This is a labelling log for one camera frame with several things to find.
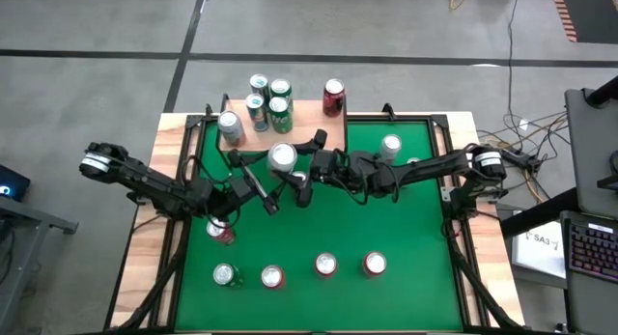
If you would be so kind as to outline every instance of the can lid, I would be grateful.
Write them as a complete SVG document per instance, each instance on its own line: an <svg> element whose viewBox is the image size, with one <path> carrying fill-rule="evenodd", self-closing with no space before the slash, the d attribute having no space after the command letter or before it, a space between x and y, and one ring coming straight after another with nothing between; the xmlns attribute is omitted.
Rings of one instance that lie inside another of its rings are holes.
<svg viewBox="0 0 618 335"><path fill-rule="evenodd" d="M300 177L302 181L307 181L307 174L302 171L294 171L292 172L292 176Z"/></svg>
<svg viewBox="0 0 618 335"><path fill-rule="evenodd" d="M270 110L273 112L284 112L288 109L288 100L286 98L271 98L270 99Z"/></svg>
<svg viewBox="0 0 618 335"><path fill-rule="evenodd" d="M339 94L344 91L344 82L333 78L326 82L326 90L331 94Z"/></svg>
<svg viewBox="0 0 618 335"><path fill-rule="evenodd" d="M249 108L260 108L264 104L264 98L260 94L251 94L245 99Z"/></svg>
<svg viewBox="0 0 618 335"><path fill-rule="evenodd" d="M386 135L384 137L384 144L389 149L400 149L402 147L402 140L398 135Z"/></svg>
<svg viewBox="0 0 618 335"><path fill-rule="evenodd" d="M373 273L382 273L386 269L386 259L381 253L371 252L365 258L365 266Z"/></svg>
<svg viewBox="0 0 618 335"><path fill-rule="evenodd" d="M285 79L275 79L270 84L270 89L277 94L283 94L290 90L290 82Z"/></svg>
<svg viewBox="0 0 618 335"><path fill-rule="evenodd" d="M296 149L287 143L278 143L270 149L270 157L278 165L290 165L295 162Z"/></svg>
<svg viewBox="0 0 618 335"><path fill-rule="evenodd" d="M230 283L234 277L234 269L229 264L219 264L214 268L212 278L214 282L222 286Z"/></svg>
<svg viewBox="0 0 618 335"><path fill-rule="evenodd" d="M221 226L221 227L222 227L222 226L225 226L225 223L224 223L224 222L219 221L219 220L218 220L218 219L216 219L216 218L213 218L213 219L212 219L212 222L210 222L210 221L209 221L209 223L208 223L208 224L206 224L206 232L207 232L210 236L212 236L212 237L220 237L220 236L223 234L223 232L225 231L225 229L218 228L218 227L214 226L214 224L212 224L212 223L214 223L214 224L216 224L216 225L218 225L218 226Z"/></svg>
<svg viewBox="0 0 618 335"><path fill-rule="evenodd" d="M263 74L253 74L249 79L249 84L254 88L264 88L268 84L268 78Z"/></svg>
<svg viewBox="0 0 618 335"><path fill-rule="evenodd" d="M239 117L236 115L236 113L231 111L225 111L219 116L219 124L223 127L230 127L233 126L238 121L238 119Z"/></svg>
<svg viewBox="0 0 618 335"><path fill-rule="evenodd" d="M283 273L277 265L268 265L262 270L262 283L267 287L276 287L281 283Z"/></svg>
<svg viewBox="0 0 618 335"><path fill-rule="evenodd" d="M322 253L316 259L316 269L320 273L332 273L337 267L335 256L330 253Z"/></svg>

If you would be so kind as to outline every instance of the red soda can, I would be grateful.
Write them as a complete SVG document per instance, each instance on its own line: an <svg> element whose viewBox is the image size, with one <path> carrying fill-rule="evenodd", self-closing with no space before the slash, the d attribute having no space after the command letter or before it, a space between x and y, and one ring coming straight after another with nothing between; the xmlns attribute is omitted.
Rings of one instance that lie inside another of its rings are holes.
<svg viewBox="0 0 618 335"><path fill-rule="evenodd" d="M229 245L232 244L236 239L236 233L234 232L234 229L228 228L228 225L228 223L213 218L206 225L206 232L214 240Z"/></svg>
<svg viewBox="0 0 618 335"><path fill-rule="evenodd" d="M363 258L363 271L369 277L381 275L386 270L386 258L380 252L369 252Z"/></svg>
<svg viewBox="0 0 618 335"><path fill-rule="evenodd" d="M337 260L330 253L322 253L316 258L316 271L322 277L330 277L337 270Z"/></svg>
<svg viewBox="0 0 618 335"><path fill-rule="evenodd" d="M262 284L268 289L279 289L285 281L283 269L277 265L268 265L262 270Z"/></svg>
<svg viewBox="0 0 618 335"><path fill-rule="evenodd" d="M328 117L336 117L341 114L345 104L346 88L344 82L339 79L329 79L324 85L322 111Z"/></svg>

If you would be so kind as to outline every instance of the white paper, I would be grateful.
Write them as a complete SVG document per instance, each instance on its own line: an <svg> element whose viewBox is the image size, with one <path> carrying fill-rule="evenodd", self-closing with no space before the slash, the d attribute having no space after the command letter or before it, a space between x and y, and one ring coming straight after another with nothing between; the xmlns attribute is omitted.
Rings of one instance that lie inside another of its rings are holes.
<svg viewBox="0 0 618 335"><path fill-rule="evenodd" d="M515 237L513 264L566 278L560 223L550 222Z"/></svg>
<svg viewBox="0 0 618 335"><path fill-rule="evenodd" d="M526 119L520 120L520 128L524 131L528 130L528 121Z"/></svg>

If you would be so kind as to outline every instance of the black bracket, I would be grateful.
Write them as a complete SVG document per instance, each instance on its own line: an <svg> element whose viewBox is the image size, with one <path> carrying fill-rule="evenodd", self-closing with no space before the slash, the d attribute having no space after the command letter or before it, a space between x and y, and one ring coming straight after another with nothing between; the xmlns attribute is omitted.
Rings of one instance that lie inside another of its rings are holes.
<svg viewBox="0 0 618 335"><path fill-rule="evenodd" d="M397 115L395 114L395 111L393 110L393 106L390 105L390 103L385 103L384 106L382 107L382 113L387 113L388 114L388 120L391 122L394 122L397 120Z"/></svg>
<svg viewBox="0 0 618 335"><path fill-rule="evenodd" d="M448 128L448 117L446 114L432 114L432 120L442 128Z"/></svg>

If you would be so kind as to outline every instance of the green soda can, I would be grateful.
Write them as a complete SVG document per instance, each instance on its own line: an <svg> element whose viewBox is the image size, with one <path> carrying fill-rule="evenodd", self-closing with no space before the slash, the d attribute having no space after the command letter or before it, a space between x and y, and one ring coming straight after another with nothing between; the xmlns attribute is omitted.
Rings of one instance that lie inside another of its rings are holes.
<svg viewBox="0 0 618 335"><path fill-rule="evenodd" d="M292 110L287 98L271 98L268 105L268 115L272 128L278 133L288 133L292 131L294 122Z"/></svg>
<svg viewBox="0 0 618 335"><path fill-rule="evenodd" d="M242 277L239 270L229 264L219 264L212 273L214 282L222 287L236 288L242 285Z"/></svg>
<svg viewBox="0 0 618 335"><path fill-rule="evenodd" d="M290 102L290 111L294 112L292 99L292 84L285 79L275 79L270 83L270 98L287 98Z"/></svg>

